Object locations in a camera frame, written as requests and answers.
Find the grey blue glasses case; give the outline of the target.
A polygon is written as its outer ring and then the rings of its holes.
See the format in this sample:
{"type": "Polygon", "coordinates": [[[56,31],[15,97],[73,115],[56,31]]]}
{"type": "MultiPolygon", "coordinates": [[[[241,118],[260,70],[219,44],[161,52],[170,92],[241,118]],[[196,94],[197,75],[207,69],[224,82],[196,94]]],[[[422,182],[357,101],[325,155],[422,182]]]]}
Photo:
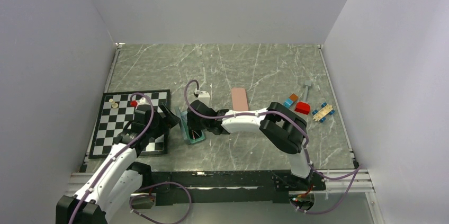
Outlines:
{"type": "Polygon", "coordinates": [[[179,127],[186,145],[198,144],[205,141],[205,135],[201,130],[192,130],[187,126],[187,111],[181,111],[179,107],[175,108],[176,115],[179,118],[179,127]]]}

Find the black sunglasses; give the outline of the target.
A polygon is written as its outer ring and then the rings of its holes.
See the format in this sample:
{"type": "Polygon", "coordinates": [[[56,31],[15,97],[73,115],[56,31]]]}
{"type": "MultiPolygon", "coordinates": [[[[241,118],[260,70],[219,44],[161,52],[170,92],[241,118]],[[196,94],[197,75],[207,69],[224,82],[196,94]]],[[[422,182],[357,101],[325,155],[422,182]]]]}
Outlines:
{"type": "Polygon", "coordinates": [[[204,135],[201,130],[190,130],[189,135],[191,137],[191,143],[199,142],[204,139],[204,135]]]}

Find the pink glasses case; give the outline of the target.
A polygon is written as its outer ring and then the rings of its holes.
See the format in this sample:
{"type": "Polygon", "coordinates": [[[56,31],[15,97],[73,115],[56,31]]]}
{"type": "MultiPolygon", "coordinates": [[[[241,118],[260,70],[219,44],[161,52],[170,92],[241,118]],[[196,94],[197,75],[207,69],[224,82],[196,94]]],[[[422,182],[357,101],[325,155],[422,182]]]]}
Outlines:
{"type": "Polygon", "coordinates": [[[231,100],[234,111],[249,111],[246,90],[244,88],[232,88],[231,100]]]}

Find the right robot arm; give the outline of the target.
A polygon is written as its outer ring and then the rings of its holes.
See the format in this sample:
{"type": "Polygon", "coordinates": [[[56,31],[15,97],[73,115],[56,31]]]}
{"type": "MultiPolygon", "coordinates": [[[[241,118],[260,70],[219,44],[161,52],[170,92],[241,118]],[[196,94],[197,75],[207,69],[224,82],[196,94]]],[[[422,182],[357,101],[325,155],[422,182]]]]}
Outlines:
{"type": "Polygon", "coordinates": [[[277,149],[288,156],[292,183],[299,190],[312,184],[307,146],[307,122],[278,102],[256,111],[215,111],[199,100],[188,105],[187,126],[215,135],[261,132],[277,149]]]}

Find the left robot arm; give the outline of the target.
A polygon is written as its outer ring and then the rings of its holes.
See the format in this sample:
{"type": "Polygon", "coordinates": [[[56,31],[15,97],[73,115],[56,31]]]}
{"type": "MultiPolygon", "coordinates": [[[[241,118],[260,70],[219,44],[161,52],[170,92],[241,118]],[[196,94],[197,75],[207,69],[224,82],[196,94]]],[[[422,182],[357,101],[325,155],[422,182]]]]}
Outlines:
{"type": "Polygon", "coordinates": [[[154,108],[142,103],[133,119],[113,140],[111,151],[92,177],[72,196],[56,205],[56,223],[108,223],[118,208],[135,192],[151,188],[151,168],[137,164],[150,140],[166,134],[180,122],[165,104],[154,108]]]}

